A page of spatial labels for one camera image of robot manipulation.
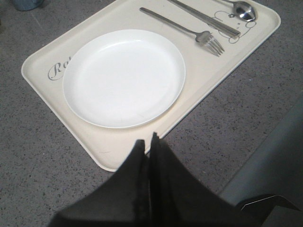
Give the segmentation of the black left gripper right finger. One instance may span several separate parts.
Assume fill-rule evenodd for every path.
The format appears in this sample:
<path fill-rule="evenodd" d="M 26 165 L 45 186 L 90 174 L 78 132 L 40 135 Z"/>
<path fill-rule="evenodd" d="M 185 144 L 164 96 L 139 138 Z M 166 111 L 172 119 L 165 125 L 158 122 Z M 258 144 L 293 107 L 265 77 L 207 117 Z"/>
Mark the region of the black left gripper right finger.
<path fill-rule="evenodd" d="M 153 134 L 150 150 L 152 219 L 157 227 L 242 227 L 244 218 L 204 187 L 167 143 Z"/>

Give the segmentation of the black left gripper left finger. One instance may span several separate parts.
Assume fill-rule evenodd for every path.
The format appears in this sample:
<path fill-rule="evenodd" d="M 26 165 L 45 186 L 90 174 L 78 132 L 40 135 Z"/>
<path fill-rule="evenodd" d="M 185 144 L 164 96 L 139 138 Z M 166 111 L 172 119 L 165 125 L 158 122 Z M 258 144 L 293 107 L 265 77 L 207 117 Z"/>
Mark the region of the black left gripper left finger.
<path fill-rule="evenodd" d="M 137 140 L 119 169 L 94 192 L 59 211 L 50 227 L 147 227 L 148 158 Z"/>

